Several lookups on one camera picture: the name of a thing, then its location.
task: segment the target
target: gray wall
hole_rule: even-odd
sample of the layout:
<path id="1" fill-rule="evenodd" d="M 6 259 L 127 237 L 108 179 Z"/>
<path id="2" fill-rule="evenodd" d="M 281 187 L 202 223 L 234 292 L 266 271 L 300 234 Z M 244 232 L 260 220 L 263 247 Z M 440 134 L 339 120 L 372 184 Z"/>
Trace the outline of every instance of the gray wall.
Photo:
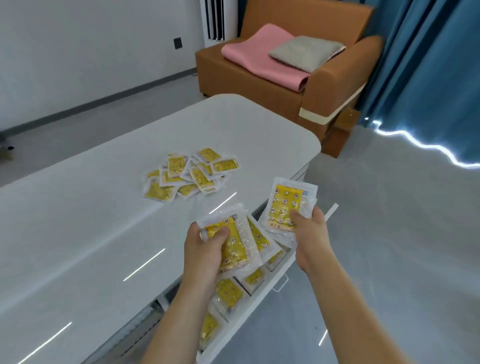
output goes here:
<path id="1" fill-rule="evenodd" d="M 3 0 L 0 131 L 195 67 L 201 29 L 198 0 Z"/>

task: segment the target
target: brown sofa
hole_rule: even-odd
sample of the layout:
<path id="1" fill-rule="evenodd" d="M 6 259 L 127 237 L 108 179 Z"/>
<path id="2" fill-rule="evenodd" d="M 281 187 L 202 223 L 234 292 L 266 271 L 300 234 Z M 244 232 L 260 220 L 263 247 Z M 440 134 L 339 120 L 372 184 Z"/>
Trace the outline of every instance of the brown sofa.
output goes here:
<path id="1" fill-rule="evenodd" d="M 372 11 L 366 5 L 334 0 L 248 0 L 240 38 L 195 54 L 200 91 L 208 96 L 242 95 L 311 130 L 322 141 L 328 124 L 356 101 L 380 57 L 382 38 L 361 39 Z M 294 36 L 338 41 L 347 49 L 315 70 L 304 91 L 293 92 L 221 54 L 225 44 L 243 42 L 268 23 Z"/>

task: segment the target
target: gray floor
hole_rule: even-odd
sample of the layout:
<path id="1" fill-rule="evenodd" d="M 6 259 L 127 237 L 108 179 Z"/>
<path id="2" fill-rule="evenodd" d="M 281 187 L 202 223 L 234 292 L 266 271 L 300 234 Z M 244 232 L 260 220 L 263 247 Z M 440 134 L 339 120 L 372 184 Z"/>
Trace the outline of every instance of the gray floor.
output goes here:
<path id="1" fill-rule="evenodd" d="M 0 185 L 198 102 L 189 76 L 11 139 Z M 480 362 L 480 170 L 356 128 L 342 155 L 319 155 L 305 179 L 332 246 L 390 334 L 418 363 Z M 215 363 L 336 363 L 306 276 L 294 264 Z"/>

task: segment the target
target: forearm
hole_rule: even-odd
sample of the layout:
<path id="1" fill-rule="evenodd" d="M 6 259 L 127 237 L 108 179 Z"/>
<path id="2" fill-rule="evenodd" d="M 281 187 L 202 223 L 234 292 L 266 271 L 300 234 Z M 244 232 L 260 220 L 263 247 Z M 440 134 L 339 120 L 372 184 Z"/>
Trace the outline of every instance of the forearm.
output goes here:
<path id="1" fill-rule="evenodd" d="M 333 253 L 307 275 L 340 364 L 410 361 L 390 339 Z"/>
<path id="2" fill-rule="evenodd" d="M 193 364 L 207 305 L 207 298 L 202 298 L 190 287 L 180 285 L 142 364 Z"/>

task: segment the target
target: gray pillow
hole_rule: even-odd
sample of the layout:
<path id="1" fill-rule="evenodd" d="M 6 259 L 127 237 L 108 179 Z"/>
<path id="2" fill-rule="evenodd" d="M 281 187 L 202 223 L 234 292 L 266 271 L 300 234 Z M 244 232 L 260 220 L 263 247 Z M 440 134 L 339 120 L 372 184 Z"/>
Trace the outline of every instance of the gray pillow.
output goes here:
<path id="1" fill-rule="evenodd" d="M 269 54 L 277 61 L 312 73 L 345 48 L 342 43 L 331 40 L 296 36 L 292 40 L 280 44 Z"/>

